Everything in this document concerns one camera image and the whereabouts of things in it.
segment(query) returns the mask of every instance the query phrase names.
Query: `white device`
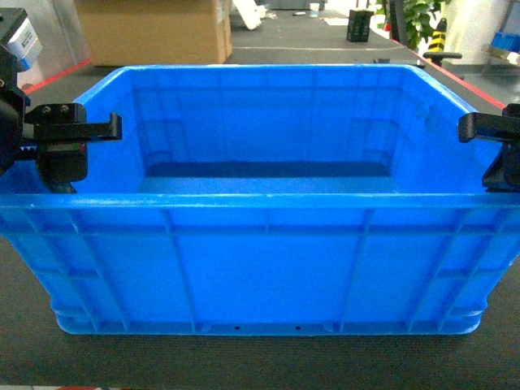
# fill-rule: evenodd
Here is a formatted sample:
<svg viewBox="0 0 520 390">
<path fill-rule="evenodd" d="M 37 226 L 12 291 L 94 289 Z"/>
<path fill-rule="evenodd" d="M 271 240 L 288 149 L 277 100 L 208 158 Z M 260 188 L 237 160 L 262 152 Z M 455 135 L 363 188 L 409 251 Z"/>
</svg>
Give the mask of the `white device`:
<svg viewBox="0 0 520 390">
<path fill-rule="evenodd" d="M 260 15 L 257 13 L 257 5 L 254 0 L 233 0 L 233 5 L 236 7 L 240 16 L 244 20 L 245 27 L 249 30 L 254 30 L 262 21 Z"/>
<path fill-rule="evenodd" d="M 41 43 L 29 19 L 24 20 L 7 42 L 7 49 L 18 59 L 19 72 L 29 70 L 36 62 L 41 53 Z"/>
</svg>

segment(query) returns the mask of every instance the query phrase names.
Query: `plastic crate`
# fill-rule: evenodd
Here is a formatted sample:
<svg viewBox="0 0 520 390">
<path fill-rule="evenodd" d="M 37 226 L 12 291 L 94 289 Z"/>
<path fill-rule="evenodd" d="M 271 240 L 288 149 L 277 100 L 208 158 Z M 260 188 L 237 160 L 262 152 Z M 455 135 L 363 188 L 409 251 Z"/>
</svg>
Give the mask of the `plastic crate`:
<svg viewBox="0 0 520 390">
<path fill-rule="evenodd" d="M 491 46 L 517 53 L 520 51 L 520 35 L 497 32 Z"/>
<path fill-rule="evenodd" d="M 325 0 L 255 0 L 259 6 L 269 5 L 272 10 L 306 10 L 312 2 L 319 2 L 319 9 L 325 9 Z"/>
<path fill-rule="evenodd" d="M 480 184 L 500 145 L 413 67 L 128 67 L 77 101 L 123 117 L 78 194 L 0 178 L 66 332 L 467 333 L 520 251 L 520 197 Z"/>
</svg>

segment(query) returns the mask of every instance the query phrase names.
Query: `black bracket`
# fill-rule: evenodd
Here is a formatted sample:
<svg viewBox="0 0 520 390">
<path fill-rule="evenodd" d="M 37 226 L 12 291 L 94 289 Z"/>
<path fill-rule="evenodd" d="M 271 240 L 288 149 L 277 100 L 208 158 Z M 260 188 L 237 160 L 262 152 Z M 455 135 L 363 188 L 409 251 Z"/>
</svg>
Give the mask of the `black bracket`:
<svg viewBox="0 0 520 390">
<path fill-rule="evenodd" d="M 486 170 L 482 184 L 488 192 L 520 192 L 520 104 L 509 104 L 502 116 L 470 113 L 459 119 L 458 139 L 501 142 L 498 156 Z"/>
<path fill-rule="evenodd" d="M 18 160 L 35 159 L 45 185 L 55 193 L 74 193 L 71 182 L 88 173 L 87 142 L 119 141 L 122 119 L 110 114 L 108 123 L 86 123 L 81 104 L 47 104 L 25 115 L 32 134 L 24 133 Z"/>
</svg>

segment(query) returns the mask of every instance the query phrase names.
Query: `crate base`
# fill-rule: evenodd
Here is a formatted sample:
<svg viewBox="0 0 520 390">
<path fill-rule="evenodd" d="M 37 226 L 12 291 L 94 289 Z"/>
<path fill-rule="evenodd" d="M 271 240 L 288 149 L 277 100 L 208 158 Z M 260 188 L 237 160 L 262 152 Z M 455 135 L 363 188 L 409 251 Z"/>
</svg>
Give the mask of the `crate base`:
<svg viewBox="0 0 520 390">
<path fill-rule="evenodd" d="M 190 324 L 190 323 L 131 323 L 125 329 L 121 323 L 99 323 L 96 328 L 87 322 L 58 316 L 58 325 L 71 334 L 88 335 L 173 335 L 173 336 L 406 336 L 464 335 L 480 324 L 481 314 L 462 321 L 446 322 L 439 330 L 434 322 L 414 323 L 255 323 L 255 324 Z"/>
</svg>

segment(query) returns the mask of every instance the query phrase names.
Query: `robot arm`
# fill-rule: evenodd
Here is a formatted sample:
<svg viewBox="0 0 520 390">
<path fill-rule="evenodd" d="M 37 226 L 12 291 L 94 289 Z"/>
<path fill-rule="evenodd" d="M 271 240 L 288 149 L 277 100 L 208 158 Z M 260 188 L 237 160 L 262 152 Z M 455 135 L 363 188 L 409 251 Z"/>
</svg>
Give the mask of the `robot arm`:
<svg viewBox="0 0 520 390">
<path fill-rule="evenodd" d="M 74 193 L 70 183 L 87 176 L 87 143 L 121 140 L 122 119 L 111 114 L 108 123 L 86 123 L 85 108 L 75 103 L 26 113 L 30 99 L 18 88 L 17 76 L 36 62 L 41 49 L 25 10 L 0 8 L 0 176 L 16 161 L 35 160 L 50 191 Z M 30 134 L 24 124 L 33 125 Z"/>
</svg>

